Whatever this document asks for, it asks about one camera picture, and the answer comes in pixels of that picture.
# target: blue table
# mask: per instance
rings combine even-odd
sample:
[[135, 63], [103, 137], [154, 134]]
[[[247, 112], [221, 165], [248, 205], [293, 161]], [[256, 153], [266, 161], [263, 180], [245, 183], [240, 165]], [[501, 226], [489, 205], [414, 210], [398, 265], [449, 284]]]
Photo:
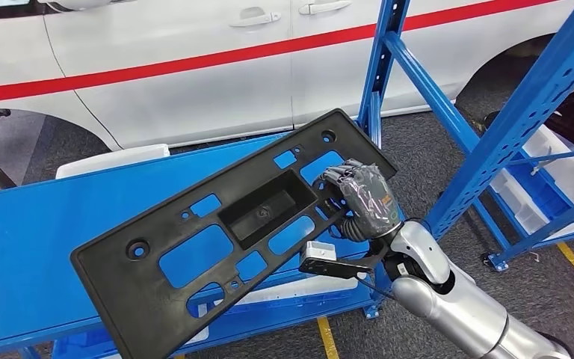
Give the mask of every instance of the blue table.
[[[0, 352], [100, 329], [100, 319], [69, 261], [72, 249], [279, 137], [0, 191]], [[302, 237], [300, 228], [292, 230]], [[342, 257], [368, 249], [366, 243], [336, 241], [326, 235], [319, 240], [334, 243]], [[210, 251], [205, 253], [209, 260]], [[292, 258], [262, 286], [301, 279], [297, 264], [297, 258]], [[235, 318], [243, 314], [223, 316], [211, 325], [209, 339], [192, 349], [374, 303], [363, 286], [350, 298], [332, 302], [295, 308], [285, 315], [269, 313], [245, 325]]]

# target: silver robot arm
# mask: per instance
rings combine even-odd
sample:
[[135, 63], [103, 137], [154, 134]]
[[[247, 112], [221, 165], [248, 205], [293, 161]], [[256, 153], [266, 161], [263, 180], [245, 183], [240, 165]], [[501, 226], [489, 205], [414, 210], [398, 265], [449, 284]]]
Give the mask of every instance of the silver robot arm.
[[571, 358], [564, 344], [547, 339], [513, 318], [478, 288], [467, 273], [449, 261], [421, 224], [405, 222], [390, 248], [413, 258], [425, 277], [434, 278], [399, 275], [392, 282], [392, 296], [466, 354], [487, 359]]
[[[487, 359], [574, 359], [562, 342], [513, 318], [478, 288], [419, 222], [401, 221], [397, 201], [376, 166], [350, 159], [328, 168], [320, 180], [339, 188], [353, 216], [336, 227], [344, 238], [370, 239], [371, 258], [384, 264], [392, 297], [465, 353]], [[351, 277], [374, 266], [366, 258], [349, 263], [312, 253], [303, 253], [301, 271]]]

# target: gray floor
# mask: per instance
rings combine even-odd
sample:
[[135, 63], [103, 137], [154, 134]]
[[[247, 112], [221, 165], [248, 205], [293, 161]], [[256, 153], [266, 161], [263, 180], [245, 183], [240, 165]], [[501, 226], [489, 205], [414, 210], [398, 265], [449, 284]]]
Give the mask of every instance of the gray floor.
[[[529, 58], [502, 57], [472, 80], [457, 106], [469, 120], [498, 110], [531, 64]], [[68, 123], [44, 121], [23, 182], [47, 180], [63, 163], [103, 153], [99, 140]], [[424, 216], [463, 160], [462, 153], [431, 113], [391, 117], [383, 122], [383, 151], [399, 172], [392, 181], [408, 216]], [[495, 217], [501, 214], [492, 211]], [[506, 221], [500, 225], [509, 233]], [[444, 251], [478, 285], [526, 324], [560, 337], [574, 347], [574, 268], [551, 246], [540, 261], [525, 255], [510, 270], [495, 273], [480, 255], [496, 249], [483, 222], [469, 210], [441, 241]], [[464, 358], [440, 334], [387, 301], [378, 319], [355, 310], [329, 318], [340, 358]], [[196, 358], [325, 358], [316, 322], [308, 322], [229, 345], [191, 353]]]

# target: round hole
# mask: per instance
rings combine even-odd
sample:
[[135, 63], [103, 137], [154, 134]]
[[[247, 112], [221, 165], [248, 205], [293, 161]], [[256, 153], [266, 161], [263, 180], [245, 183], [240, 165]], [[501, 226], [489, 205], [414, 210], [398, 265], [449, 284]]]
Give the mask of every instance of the round hole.
[[322, 131], [322, 141], [327, 142], [328, 144], [331, 142], [334, 142], [336, 140], [336, 133], [329, 130], [329, 129], [325, 129], [324, 131]]
[[130, 260], [141, 260], [148, 255], [150, 248], [143, 239], [131, 242], [126, 248], [126, 256]]

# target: car door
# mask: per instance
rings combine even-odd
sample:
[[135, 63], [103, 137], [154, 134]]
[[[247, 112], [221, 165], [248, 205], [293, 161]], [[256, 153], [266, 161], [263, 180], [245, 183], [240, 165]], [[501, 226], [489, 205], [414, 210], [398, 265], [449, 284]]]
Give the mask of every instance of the car door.
[[[413, 29], [404, 32], [405, 43], [452, 99], [469, 78], [463, 79], [462, 69], [470, 68], [474, 73], [476, 69], [469, 64], [486, 56], [488, 45], [469, 51], [468, 45], [470, 48], [476, 46], [470, 38], [491, 43], [487, 42], [490, 31], [484, 32], [481, 27], [474, 32], [471, 27], [460, 25], [443, 28], [443, 25], [431, 26], [429, 22], [452, 17], [451, 13], [439, 15], [441, 10], [476, 2], [479, 0], [412, 0], [407, 14], [406, 25], [410, 22]], [[293, 55], [295, 126], [336, 107], [344, 109], [350, 116], [357, 116], [379, 9], [380, 0], [293, 0], [294, 36], [328, 33], [325, 41], [335, 43], [320, 46], [321, 41], [318, 41], [315, 46], [320, 47]], [[433, 13], [433, 16], [420, 17], [427, 13]], [[382, 112], [396, 114], [421, 110], [425, 106], [412, 82], [394, 64]]]
[[289, 0], [133, 0], [45, 16], [76, 93], [122, 147], [291, 129]]

